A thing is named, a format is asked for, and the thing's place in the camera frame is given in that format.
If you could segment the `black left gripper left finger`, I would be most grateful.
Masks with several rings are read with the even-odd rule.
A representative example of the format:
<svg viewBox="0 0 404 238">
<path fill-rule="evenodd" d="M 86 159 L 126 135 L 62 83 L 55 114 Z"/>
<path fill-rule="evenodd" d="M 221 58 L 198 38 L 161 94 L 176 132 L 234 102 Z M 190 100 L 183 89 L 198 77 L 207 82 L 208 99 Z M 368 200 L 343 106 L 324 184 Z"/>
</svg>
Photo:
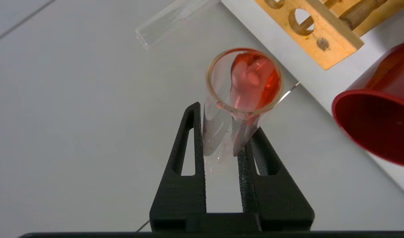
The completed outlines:
<svg viewBox="0 0 404 238">
<path fill-rule="evenodd" d="M 182 176 L 189 131 L 193 129 L 195 174 Z M 153 231 L 184 231 L 189 216 L 206 213 L 201 105 L 188 106 L 182 116 L 167 165 L 150 209 Z"/>
</svg>

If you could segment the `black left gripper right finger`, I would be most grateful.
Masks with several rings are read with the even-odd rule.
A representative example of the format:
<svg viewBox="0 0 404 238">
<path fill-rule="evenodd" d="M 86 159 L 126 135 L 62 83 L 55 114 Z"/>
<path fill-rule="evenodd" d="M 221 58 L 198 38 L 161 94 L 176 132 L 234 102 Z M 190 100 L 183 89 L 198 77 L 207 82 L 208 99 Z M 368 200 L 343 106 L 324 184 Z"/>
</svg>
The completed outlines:
<svg viewBox="0 0 404 238">
<path fill-rule="evenodd" d="M 238 154 L 242 209 L 256 214 L 263 231 L 310 230 L 314 210 L 262 129 Z"/>
</svg>

